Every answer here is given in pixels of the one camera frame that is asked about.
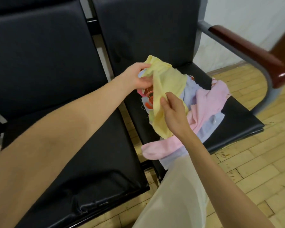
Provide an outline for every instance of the chair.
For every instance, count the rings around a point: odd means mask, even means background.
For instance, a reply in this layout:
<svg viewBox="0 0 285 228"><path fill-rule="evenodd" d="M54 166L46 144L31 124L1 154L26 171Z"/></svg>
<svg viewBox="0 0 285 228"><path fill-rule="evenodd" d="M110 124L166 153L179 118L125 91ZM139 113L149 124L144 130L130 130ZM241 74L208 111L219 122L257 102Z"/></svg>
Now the chair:
<svg viewBox="0 0 285 228"><path fill-rule="evenodd" d="M207 0L92 0L96 18L106 44L114 75L119 75L134 62L143 62L149 54L168 62L181 73L193 75L204 89L211 87L211 78L193 62L201 33L207 34L258 68L266 77L265 98L251 111L230 97L222 113L224 120L204 142L209 153L262 132L264 124L255 115L279 95L285 84L285 67L267 51L246 41L223 26L204 21ZM125 104L143 144L159 136L149 124L141 108L140 96L133 91ZM159 161L152 161L161 180L165 170Z"/></svg>
<svg viewBox="0 0 285 228"><path fill-rule="evenodd" d="M0 0L3 148L106 83L79 0ZM16 227L78 226L149 189L117 109Z"/></svg>

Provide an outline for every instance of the yellow fabric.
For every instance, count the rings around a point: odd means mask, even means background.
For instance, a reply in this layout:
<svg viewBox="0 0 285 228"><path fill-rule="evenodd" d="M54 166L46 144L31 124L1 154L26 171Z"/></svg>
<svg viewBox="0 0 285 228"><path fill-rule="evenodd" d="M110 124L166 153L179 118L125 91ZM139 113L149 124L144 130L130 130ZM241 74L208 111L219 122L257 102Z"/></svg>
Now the yellow fabric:
<svg viewBox="0 0 285 228"><path fill-rule="evenodd" d="M152 65L144 72L143 76L153 75L153 111L150 111L149 118L155 132L166 139L173 134L165 122L164 112L160 106L160 98L167 99L166 92L172 92L179 97L186 86L187 77L177 69L172 68L172 65L152 55L148 56L145 63ZM184 106L187 114L188 107L185 103Z"/></svg>

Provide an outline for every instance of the wall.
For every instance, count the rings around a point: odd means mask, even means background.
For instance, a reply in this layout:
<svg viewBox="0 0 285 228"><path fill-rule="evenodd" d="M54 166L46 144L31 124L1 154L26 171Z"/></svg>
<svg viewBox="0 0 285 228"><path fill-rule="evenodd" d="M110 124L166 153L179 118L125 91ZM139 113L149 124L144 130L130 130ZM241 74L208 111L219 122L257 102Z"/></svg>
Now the wall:
<svg viewBox="0 0 285 228"><path fill-rule="evenodd" d="M80 0L86 17L87 0ZM208 0L205 21L223 25L243 38L271 50L285 32L285 0ZM112 76L101 36L93 37L108 79ZM194 63L205 72L236 64L241 59L202 34Z"/></svg>

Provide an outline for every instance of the black backrest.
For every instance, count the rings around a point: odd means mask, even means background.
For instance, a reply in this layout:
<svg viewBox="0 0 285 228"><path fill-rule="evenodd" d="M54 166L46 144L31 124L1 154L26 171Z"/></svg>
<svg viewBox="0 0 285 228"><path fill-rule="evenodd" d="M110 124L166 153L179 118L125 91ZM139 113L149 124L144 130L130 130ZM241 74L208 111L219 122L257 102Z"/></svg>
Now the black backrest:
<svg viewBox="0 0 285 228"><path fill-rule="evenodd" d="M0 114L7 120L106 82L79 0L0 0Z"/></svg>
<svg viewBox="0 0 285 228"><path fill-rule="evenodd" d="M200 0L92 0L115 76L148 55L192 62Z"/></svg>

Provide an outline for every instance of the floor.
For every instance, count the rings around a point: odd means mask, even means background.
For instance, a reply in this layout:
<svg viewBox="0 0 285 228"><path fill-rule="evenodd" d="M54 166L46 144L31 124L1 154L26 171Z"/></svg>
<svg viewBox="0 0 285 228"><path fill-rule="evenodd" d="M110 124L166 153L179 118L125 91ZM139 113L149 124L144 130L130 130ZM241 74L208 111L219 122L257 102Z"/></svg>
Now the floor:
<svg viewBox="0 0 285 228"><path fill-rule="evenodd" d="M251 65L214 76L227 83L232 95L252 109L265 95L266 81ZM120 106L129 134L141 161L141 142L127 114ZM276 228L285 227L285 87L279 98L257 116L265 131L233 143L212 155L218 165L258 205ZM158 188L153 170L146 172L151 190L80 226L80 228L131 227ZM211 203L206 228L222 225Z"/></svg>

